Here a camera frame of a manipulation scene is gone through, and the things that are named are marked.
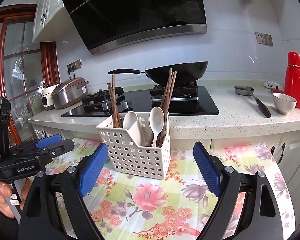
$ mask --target utensil holder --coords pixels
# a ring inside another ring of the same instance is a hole
[[[123,120],[126,113],[119,113]],[[146,147],[151,135],[149,112],[137,113],[138,121],[127,130],[113,128],[112,116],[97,126],[102,142],[108,147],[108,155],[116,171],[165,179],[170,164],[169,113],[166,135],[162,147]]]

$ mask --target wok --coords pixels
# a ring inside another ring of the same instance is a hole
[[[172,72],[177,71],[177,77],[175,85],[179,86],[189,82],[193,82],[201,78],[206,71],[208,62],[196,62],[196,63],[182,63],[171,66],[157,67],[147,69],[145,72],[135,69],[115,69],[109,71],[108,74],[123,74],[131,73],[138,74],[145,73],[155,83],[165,86],[168,82],[169,69],[172,68]]]

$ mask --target tablecloth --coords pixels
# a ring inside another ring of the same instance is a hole
[[[99,142],[73,139],[74,150],[53,160],[47,174],[63,172],[91,155]],[[264,171],[272,186],[282,219],[284,239],[295,230],[293,206],[287,185],[271,152],[264,144],[210,150],[222,163],[238,172]],[[234,234],[241,215],[244,193],[238,195],[224,237]],[[74,236],[61,194],[57,195],[67,233]],[[105,239],[194,240],[207,223],[217,198],[206,186],[192,150],[171,150],[165,180],[119,173],[111,162],[103,167],[84,202]]]

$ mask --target hand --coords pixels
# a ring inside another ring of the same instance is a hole
[[[20,204],[21,210],[23,209],[23,206],[25,205],[25,200],[28,195],[29,189],[31,187],[31,180],[29,178],[26,179],[26,183],[23,186],[21,190],[21,198],[23,198],[23,201]],[[14,218],[14,215],[8,206],[6,200],[4,197],[11,197],[12,191],[8,184],[0,181],[0,211],[9,218]]]

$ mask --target silver rice cooker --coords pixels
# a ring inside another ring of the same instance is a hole
[[[51,93],[53,92],[53,90],[60,84],[57,85],[50,85],[48,87],[46,87],[44,90],[41,91],[41,96],[42,96],[42,104],[44,106],[44,109],[46,110],[51,110],[54,109],[54,105],[51,99]]]
[[[51,93],[54,107],[62,109],[81,101],[88,93],[88,84],[82,77],[70,78],[59,84]]]

